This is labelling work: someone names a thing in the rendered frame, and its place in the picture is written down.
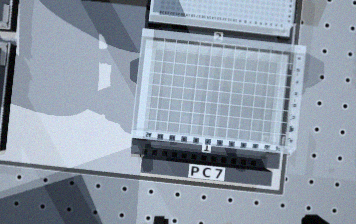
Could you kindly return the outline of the grey flat base plate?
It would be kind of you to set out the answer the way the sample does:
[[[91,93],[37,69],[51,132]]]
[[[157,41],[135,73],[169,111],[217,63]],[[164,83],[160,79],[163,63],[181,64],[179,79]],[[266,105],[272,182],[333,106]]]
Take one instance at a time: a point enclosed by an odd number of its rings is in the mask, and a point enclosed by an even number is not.
[[[0,165],[0,224],[356,224],[356,0],[304,0],[284,196]]]

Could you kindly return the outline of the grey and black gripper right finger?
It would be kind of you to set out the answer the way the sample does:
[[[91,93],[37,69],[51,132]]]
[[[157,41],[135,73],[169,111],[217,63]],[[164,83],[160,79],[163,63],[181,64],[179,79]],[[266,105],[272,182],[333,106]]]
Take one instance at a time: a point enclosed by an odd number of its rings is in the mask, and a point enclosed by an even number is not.
[[[315,214],[315,215],[305,215],[305,217],[302,218],[301,224],[329,224],[329,223]]]

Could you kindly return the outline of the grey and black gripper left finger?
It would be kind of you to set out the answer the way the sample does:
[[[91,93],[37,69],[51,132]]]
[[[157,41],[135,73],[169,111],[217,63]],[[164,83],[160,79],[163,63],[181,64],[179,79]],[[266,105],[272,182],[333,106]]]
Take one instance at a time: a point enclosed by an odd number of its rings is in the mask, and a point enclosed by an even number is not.
[[[168,224],[168,219],[165,216],[155,216],[153,224]]]

